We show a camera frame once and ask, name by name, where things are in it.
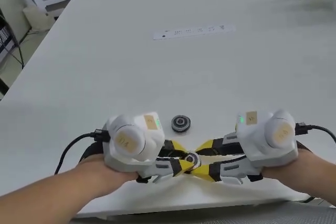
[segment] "small black wheel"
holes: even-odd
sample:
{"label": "small black wheel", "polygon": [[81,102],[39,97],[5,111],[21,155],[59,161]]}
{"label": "small black wheel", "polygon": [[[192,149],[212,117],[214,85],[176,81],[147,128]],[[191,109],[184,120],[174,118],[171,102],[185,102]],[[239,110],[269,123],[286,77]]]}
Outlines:
{"label": "small black wheel", "polygon": [[185,115],[177,115],[172,119],[172,129],[177,133],[186,132],[190,125],[190,118]]}

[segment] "white table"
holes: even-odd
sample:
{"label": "white table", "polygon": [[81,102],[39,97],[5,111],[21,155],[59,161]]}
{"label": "white table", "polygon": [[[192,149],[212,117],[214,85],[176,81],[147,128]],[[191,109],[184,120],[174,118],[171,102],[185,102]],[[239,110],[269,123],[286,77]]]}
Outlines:
{"label": "white table", "polygon": [[[336,13],[329,0],[73,0],[0,103],[0,195],[52,175],[80,134],[121,113],[158,111],[189,149],[233,131],[236,113],[285,108],[336,131]],[[233,24],[236,32],[153,40],[158,31]],[[177,114],[192,128],[177,136]],[[332,139],[299,140],[335,161]],[[71,149],[74,167],[91,143]],[[125,184],[79,216],[301,200],[275,180],[242,186],[181,176]]]}

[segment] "wrist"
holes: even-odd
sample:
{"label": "wrist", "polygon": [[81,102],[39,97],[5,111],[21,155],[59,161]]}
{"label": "wrist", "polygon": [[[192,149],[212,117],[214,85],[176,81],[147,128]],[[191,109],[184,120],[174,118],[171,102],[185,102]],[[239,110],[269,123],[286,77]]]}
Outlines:
{"label": "wrist", "polygon": [[336,185],[336,165],[325,160],[319,162],[318,167],[310,172],[310,183],[307,193],[314,197],[328,199],[334,194]]}
{"label": "wrist", "polygon": [[103,179],[98,172],[78,166],[68,173],[88,201],[101,196]]}

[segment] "floor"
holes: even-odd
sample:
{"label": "floor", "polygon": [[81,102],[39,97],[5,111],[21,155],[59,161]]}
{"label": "floor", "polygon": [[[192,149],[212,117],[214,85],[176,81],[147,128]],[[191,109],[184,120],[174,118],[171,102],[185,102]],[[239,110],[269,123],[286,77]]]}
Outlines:
{"label": "floor", "polygon": [[[44,37],[45,33],[27,35],[24,41],[21,43],[22,56],[24,64],[26,65],[30,58],[33,56],[35,50],[38,48]],[[14,49],[12,54],[20,59],[18,49]],[[21,73],[21,64],[11,55],[7,55],[6,58],[0,63],[0,78],[10,87],[16,78]]]}

